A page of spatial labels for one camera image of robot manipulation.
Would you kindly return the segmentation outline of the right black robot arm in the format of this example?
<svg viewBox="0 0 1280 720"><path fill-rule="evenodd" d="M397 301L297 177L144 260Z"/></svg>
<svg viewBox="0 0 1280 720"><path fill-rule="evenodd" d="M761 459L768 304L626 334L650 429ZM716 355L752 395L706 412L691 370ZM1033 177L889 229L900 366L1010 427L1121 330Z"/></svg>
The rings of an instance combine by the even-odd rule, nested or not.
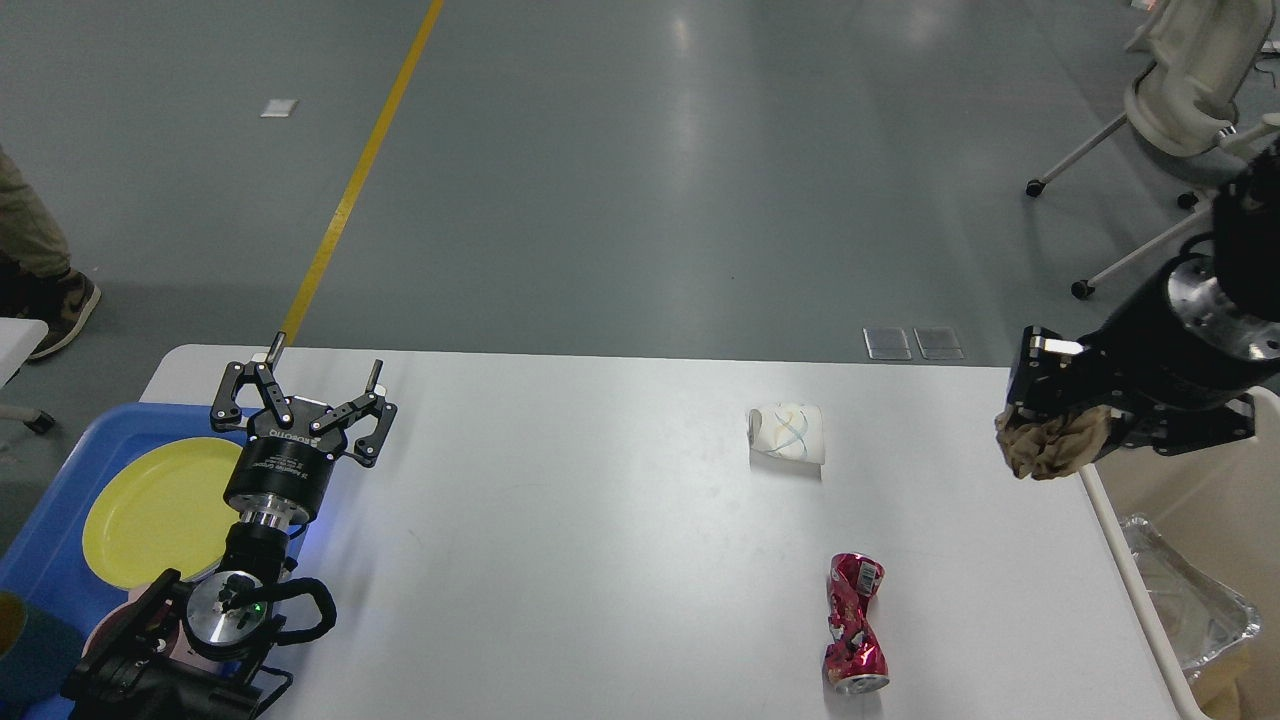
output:
<svg viewBox="0 0 1280 720"><path fill-rule="evenodd" d="M1251 389L1277 374L1277 149L1222 184L1188 240L1097 329L1029 325L996 439L1018 478L1066 477L1117 448L1189 454L1251 438Z"/></svg>

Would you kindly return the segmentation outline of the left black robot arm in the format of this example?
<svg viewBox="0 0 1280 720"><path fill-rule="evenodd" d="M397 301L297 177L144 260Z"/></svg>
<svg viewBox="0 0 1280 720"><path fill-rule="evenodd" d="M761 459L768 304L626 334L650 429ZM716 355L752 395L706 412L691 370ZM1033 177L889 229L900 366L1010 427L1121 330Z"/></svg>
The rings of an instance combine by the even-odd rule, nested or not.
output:
<svg viewBox="0 0 1280 720"><path fill-rule="evenodd" d="M100 632L67 676L73 719L257 719L293 684L255 685L274 648L324 637L338 619L328 587L297 577L291 542L320 514L343 457L376 464L397 406L375 360L364 391L330 405L287 395L278 333L260 359L229 363L209 410L216 433L244 433L223 498L237 519L219 562L184 582L163 571Z"/></svg>

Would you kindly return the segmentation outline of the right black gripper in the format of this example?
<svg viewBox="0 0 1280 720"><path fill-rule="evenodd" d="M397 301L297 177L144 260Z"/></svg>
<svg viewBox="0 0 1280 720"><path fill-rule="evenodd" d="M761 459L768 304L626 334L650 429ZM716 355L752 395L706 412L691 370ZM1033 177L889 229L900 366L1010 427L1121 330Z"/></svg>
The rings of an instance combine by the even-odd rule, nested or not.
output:
<svg viewBox="0 0 1280 720"><path fill-rule="evenodd" d="M1097 407L1103 356L1160 405L1115 407L1097 461L1119 448L1169 457L1219 447L1254 436L1254 400L1243 393L1277 374L1277 340L1276 299L1238 299L1211 256L1180 255L1079 340L1025 327L1005 404L1021 416Z"/></svg>

